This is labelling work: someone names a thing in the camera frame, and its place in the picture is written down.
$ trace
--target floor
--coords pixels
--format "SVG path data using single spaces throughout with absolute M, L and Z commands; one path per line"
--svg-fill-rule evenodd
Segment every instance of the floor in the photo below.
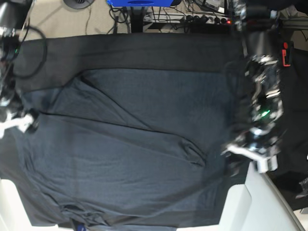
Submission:
M 105 0 L 96 0 L 90 7 L 83 10 L 73 10 L 67 7 L 63 0 L 37 0 L 31 13 L 31 25 L 39 27 L 48 38 L 61 38 L 81 35 L 106 34 L 114 25 L 109 16 L 109 7 Z M 118 33 L 127 33 L 125 24 L 119 24 Z M 31 32 L 27 39 L 38 39 L 38 35 Z M 308 44 L 300 31 L 292 37 L 295 47 L 308 51 Z M 308 230 L 308 215 L 296 215 Z

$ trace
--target black cable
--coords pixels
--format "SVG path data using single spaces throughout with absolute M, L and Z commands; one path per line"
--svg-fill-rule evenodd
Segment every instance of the black cable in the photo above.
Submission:
M 208 9 L 208 11 L 212 12 L 213 15 L 214 15 L 216 18 L 218 18 L 216 13 L 219 13 L 219 12 L 215 12 L 214 9 L 197 3 L 196 0 L 193 0 L 192 4 L 194 4 L 194 3 L 195 3 L 197 6 L 199 6 L 200 9 L 202 9 L 202 8 Z
M 35 32 L 37 32 L 43 41 L 43 57 L 39 63 L 39 65 L 37 66 L 37 68 L 30 74 L 30 75 L 18 75 L 18 74 L 13 74 L 14 78 L 20 78 L 20 79 L 29 79 L 33 76 L 35 76 L 41 69 L 42 67 L 45 65 L 46 60 L 47 60 L 47 54 L 48 54 L 48 45 L 47 45 L 47 39 L 46 36 L 44 35 L 44 33 L 42 31 L 40 31 L 38 28 L 33 27 L 33 26 L 28 26 L 30 30 L 33 30 Z
M 117 20 L 116 22 L 117 23 L 126 23 L 126 21 L 128 20 L 128 14 L 126 14 L 125 12 L 124 12 L 124 9 L 123 8 L 113 8 L 111 5 L 109 5 L 109 7 L 110 7 L 110 10 L 109 10 L 109 15 L 110 15 L 110 17 L 114 20 L 114 21 L 116 21 L 116 19 L 115 19 L 115 14 L 114 14 L 114 16 L 112 16 L 111 15 L 111 12 L 113 12 L 113 13 L 118 13 L 118 12 L 120 12 L 120 14 L 122 14 L 123 15 L 123 17 L 124 17 L 124 20 L 123 21 L 119 21 L 119 20 Z
M 186 14 L 185 14 L 183 11 L 178 10 L 176 7 L 170 7 L 170 8 L 172 8 L 172 9 L 176 10 L 177 12 L 180 12 L 180 13 L 182 13 L 184 16 L 186 16 Z
M 25 33 L 25 36 L 24 36 L 23 40 L 22 40 L 21 43 L 20 43 L 20 46 L 23 45 L 25 39 L 26 39 L 27 36 L 28 36 L 28 33 L 29 33 L 29 26 L 30 26 L 30 18 L 28 19 L 27 30 L 26 30 L 26 33 Z
M 302 32 L 304 38 L 305 38 L 305 41 L 307 42 L 308 41 L 308 38 L 306 37 L 306 35 L 304 34 L 304 32 L 302 30 L 300 30 L 300 32 Z
M 154 8 L 152 7 L 152 12 L 153 12 L 153 19 L 156 22 L 156 18 L 155 18 L 155 13 L 154 13 Z
M 109 5 L 109 8 L 110 8 L 109 15 L 114 20 L 114 22 L 119 23 L 119 24 L 125 23 L 127 26 L 127 33 L 130 34 L 131 31 L 130 31 L 130 23 L 128 21 L 128 13 L 123 8 L 114 8 L 112 5 Z M 123 15 L 123 21 L 119 20 L 120 15 Z
M 194 14 L 193 2 L 192 2 L 192 13 Z
M 92 14 L 92 5 L 90 5 L 90 7 L 89 7 L 89 17 L 87 19 L 86 27 L 85 27 L 85 34 L 86 35 L 88 35 L 88 25 L 89 25 L 89 21 L 90 21 L 90 18 L 91 18 L 91 14 Z
M 171 28 L 174 29 L 174 30 L 178 30 L 178 29 L 171 23 L 171 21 L 172 21 L 172 20 L 171 20 L 171 16 L 167 13 L 166 7 L 164 7 L 163 10 L 164 10 L 165 14 L 166 14 L 167 16 L 169 16 Z
M 110 30 L 108 30 L 108 32 L 106 33 L 107 35 L 114 29 L 115 25 L 113 25 L 112 28 L 110 28 Z
M 115 17 L 115 24 L 114 24 L 114 31 L 112 32 L 113 34 L 117 34 L 117 22 L 119 20 L 119 16 Z
M 159 21 L 159 18 L 160 18 L 160 10 L 161 10 L 161 7 L 159 7 L 159 12 L 158 12 L 158 21 Z

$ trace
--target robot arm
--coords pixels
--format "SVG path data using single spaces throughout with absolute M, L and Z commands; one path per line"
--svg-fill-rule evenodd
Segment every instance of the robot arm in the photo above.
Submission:
M 246 156 L 256 163 L 258 172 L 277 169 L 279 136 L 273 132 L 283 114 L 279 89 L 278 12 L 244 0 L 233 0 L 234 21 L 242 35 L 248 59 L 245 77 L 255 84 L 252 95 L 251 127 L 228 143 L 223 153 Z
M 0 0 L 0 107 L 5 108 L 6 121 L 0 123 L 0 138 L 5 129 L 18 127 L 22 132 L 37 126 L 37 113 L 27 111 L 15 90 L 13 60 L 21 43 L 19 33 L 24 28 L 34 0 Z

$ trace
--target dark gray t-shirt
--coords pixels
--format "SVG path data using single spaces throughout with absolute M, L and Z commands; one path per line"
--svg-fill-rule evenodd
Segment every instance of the dark gray t-shirt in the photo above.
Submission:
M 234 110 L 223 75 L 86 71 L 25 99 L 43 113 L 34 134 L 14 131 L 21 168 L 61 216 L 117 230 L 218 224 Z

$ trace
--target red clip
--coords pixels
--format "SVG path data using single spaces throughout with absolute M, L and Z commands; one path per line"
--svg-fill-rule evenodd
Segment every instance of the red clip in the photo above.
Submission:
M 291 66 L 291 64 L 286 64 L 285 63 L 285 58 L 287 57 L 287 50 L 282 50 L 282 63 L 283 66 Z

